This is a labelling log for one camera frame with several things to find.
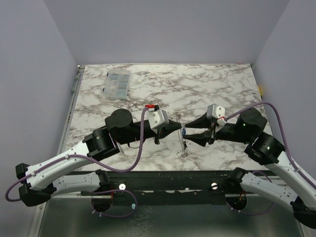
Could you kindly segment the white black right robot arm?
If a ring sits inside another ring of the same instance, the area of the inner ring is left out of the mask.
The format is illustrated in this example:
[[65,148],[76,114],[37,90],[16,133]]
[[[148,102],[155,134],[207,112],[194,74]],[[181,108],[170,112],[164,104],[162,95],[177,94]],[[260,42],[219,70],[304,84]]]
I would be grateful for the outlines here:
[[248,157],[272,171],[287,187],[261,179],[242,168],[235,168],[224,186],[232,193],[250,192],[282,205],[301,224],[315,229],[315,179],[294,161],[285,143],[264,132],[267,119],[255,107],[249,106],[235,115],[238,117],[236,123],[228,123],[224,108],[210,105],[203,116],[185,124],[186,128],[204,128],[205,132],[183,137],[203,147],[216,140],[246,144],[244,152]]

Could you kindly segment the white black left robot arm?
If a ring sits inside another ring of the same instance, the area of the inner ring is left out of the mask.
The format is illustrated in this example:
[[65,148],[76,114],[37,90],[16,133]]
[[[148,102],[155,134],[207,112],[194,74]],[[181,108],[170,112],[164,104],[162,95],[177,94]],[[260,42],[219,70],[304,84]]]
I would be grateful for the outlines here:
[[160,139],[180,128],[180,123],[169,120],[166,111],[154,105],[144,108],[139,122],[133,121],[129,110],[117,109],[105,118],[105,126],[85,136],[69,150],[36,165],[17,165],[16,176],[22,184],[18,189],[19,199],[30,207],[64,193],[95,191],[103,195],[109,189],[104,172],[94,171],[78,178],[70,173],[92,163],[119,172],[119,169],[102,164],[101,161],[122,152],[121,145],[138,141],[139,151],[134,164],[122,170],[129,172],[138,164],[143,143],[147,139],[153,138],[155,144],[159,144]]

